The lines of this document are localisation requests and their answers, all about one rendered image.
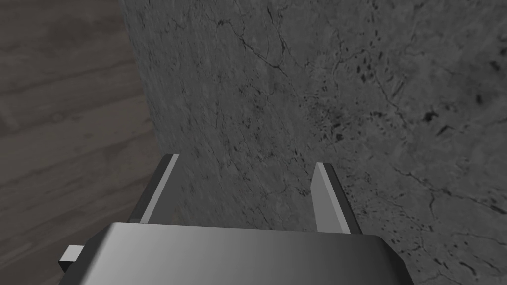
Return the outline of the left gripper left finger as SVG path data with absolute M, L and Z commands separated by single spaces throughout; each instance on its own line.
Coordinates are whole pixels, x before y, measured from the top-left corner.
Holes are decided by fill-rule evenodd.
M 179 155 L 166 154 L 133 208 L 129 223 L 171 224 L 179 196 Z

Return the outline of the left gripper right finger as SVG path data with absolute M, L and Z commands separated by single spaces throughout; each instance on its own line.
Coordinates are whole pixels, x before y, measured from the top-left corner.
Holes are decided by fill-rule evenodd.
M 318 232 L 352 235 L 362 233 L 330 163 L 316 163 L 310 191 Z

